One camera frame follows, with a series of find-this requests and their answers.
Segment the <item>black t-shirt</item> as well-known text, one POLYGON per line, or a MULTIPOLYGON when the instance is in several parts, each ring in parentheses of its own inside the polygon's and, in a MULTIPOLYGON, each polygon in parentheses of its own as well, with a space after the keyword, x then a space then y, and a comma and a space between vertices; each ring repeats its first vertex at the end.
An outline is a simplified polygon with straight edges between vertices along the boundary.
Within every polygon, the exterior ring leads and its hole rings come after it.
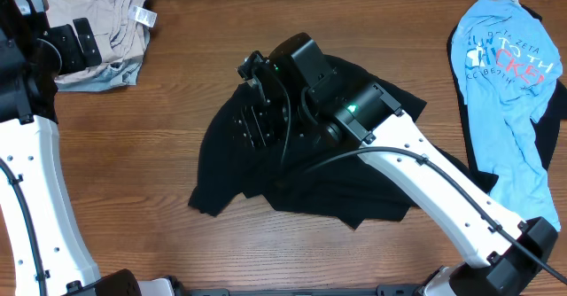
POLYGON ((191 207, 216 216, 238 194, 262 195, 276 211, 333 216, 355 229, 366 219, 398 222, 413 206, 394 182, 357 157, 308 174, 295 172, 336 153, 315 133, 295 134, 264 149, 246 147, 237 114, 252 98, 247 84, 238 85, 210 123, 200 146, 191 207))

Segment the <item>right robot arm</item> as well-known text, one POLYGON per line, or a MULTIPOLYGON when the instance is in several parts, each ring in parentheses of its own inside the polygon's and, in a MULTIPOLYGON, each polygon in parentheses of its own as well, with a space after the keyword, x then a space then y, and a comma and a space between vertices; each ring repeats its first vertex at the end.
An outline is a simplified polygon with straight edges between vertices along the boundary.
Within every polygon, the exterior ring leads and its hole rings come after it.
POLYGON ((481 191, 422 134, 402 104, 375 81, 350 82, 305 33, 238 68, 253 102, 236 118, 255 150, 318 130, 342 157, 359 157, 404 191, 462 256, 404 295, 518 295, 543 270, 557 240, 543 218, 525 220, 481 191))

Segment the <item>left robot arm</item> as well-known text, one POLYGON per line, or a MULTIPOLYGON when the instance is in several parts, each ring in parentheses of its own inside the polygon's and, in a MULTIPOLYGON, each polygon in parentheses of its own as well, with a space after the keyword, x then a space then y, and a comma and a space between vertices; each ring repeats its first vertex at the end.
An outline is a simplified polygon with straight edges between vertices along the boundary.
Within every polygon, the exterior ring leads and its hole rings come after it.
POLYGON ((86 247, 59 157, 54 97, 59 74, 98 66, 89 23, 51 27, 47 0, 1 0, 1 212, 18 295, 184 293, 173 277, 102 276, 86 247))

